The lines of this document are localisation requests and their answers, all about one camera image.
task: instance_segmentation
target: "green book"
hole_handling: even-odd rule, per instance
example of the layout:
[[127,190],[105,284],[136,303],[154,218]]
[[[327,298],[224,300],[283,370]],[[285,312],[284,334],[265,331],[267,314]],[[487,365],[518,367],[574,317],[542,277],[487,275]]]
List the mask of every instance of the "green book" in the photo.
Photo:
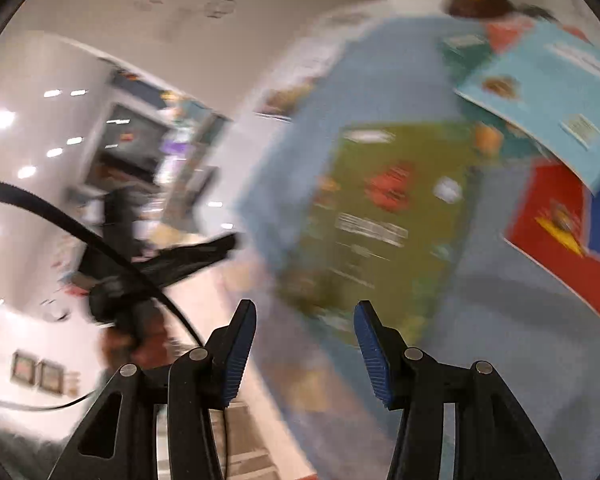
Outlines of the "green book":
[[480,159],[471,123],[345,129],[280,297],[350,344],[353,309],[371,300],[415,343],[456,260]]
[[[451,81],[456,87],[493,56],[489,41],[479,34],[445,38],[440,41],[439,46]],[[500,133],[498,141],[493,139],[492,132],[490,136],[490,132],[484,130],[482,145],[485,150],[491,151],[494,158],[511,160],[539,154],[536,143],[525,132],[466,99],[460,98],[460,101],[461,112],[468,121],[484,124]]]

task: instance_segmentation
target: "red book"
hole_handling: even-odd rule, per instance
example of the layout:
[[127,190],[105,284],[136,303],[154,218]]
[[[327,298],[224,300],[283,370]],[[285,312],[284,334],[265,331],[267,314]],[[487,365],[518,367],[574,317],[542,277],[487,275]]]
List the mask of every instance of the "red book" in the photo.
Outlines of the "red book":
[[506,239],[600,314],[600,261],[581,244],[586,193],[566,166],[538,164]]

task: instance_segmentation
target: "black cable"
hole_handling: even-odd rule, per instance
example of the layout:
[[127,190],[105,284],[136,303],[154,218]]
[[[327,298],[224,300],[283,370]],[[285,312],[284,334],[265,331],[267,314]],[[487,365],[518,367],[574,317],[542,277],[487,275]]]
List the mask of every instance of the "black cable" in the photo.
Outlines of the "black cable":
[[92,392],[89,392],[78,399],[72,400],[66,404],[61,404],[60,406],[28,406],[27,404],[17,404],[16,402],[9,402],[8,400],[0,400],[0,408],[4,408],[5,410],[14,410],[16,412],[54,412],[55,410],[63,410],[64,408],[78,404],[78,402],[82,402],[83,400],[91,397],[95,392],[96,391],[93,390]]
[[[0,182],[0,202],[4,204],[14,205],[30,213],[36,214],[41,218],[55,224],[62,230],[75,236],[79,240],[83,241],[89,246],[92,246],[99,250],[102,254],[107,255],[114,262],[124,267],[135,276],[146,288],[152,293],[152,296],[160,301],[169,312],[171,312],[189,332],[191,337],[199,346],[204,346],[202,338],[198,335],[196,330],[193,328],[189,320],[184,316],[180,309],[173,304],[173,302],[167,298],[163,291],[158,288],[151,280],[149,280],[137,267],[133,266],[127,259],[119,254],[116,250],[110,247],[105,241],[99,237],[96,233],[88,230],[80,222],[71,218],[66,213],[60,211],[57,207],[53,206],[49,202],[41,199],[39,196],[30,193],[17,186],[12,186],[5,182]],[[68,405],[58,407],[57,409],[72,406],[77,402],[84,399],[73,400]],[[27,411],[46,411],[46,410],[27,410]],[[226,409],[222,410],[222,418],[224,427],[224,460],[225,460],[225,474],[224,478],[227,478],[227,472],[229,471],[229,434],[228,434],[228,423],[226,421]]]

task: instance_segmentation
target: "light blue book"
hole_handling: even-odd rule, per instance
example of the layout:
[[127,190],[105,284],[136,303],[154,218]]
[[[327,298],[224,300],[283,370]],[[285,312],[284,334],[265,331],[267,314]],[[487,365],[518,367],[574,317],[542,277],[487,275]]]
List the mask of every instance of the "light blue book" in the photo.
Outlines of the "light blue book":
[[529,134],[593,193],[600,189],[600,49],[539,22],[456,93]]

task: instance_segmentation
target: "ceiling light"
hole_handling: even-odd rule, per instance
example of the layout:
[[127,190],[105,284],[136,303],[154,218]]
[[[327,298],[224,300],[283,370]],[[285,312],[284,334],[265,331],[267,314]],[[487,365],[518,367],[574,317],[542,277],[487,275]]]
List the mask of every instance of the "ceiling light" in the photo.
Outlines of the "ceiling light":
[[14,112],[10,112],[8,110],[0,110],[0,130],[11,126],[15,118],[16,114]]
[[34,176],[35,174],[35,166],[25,166],[24,168],[20,168],[18,170],[18,178],[29,178],[30,176]]

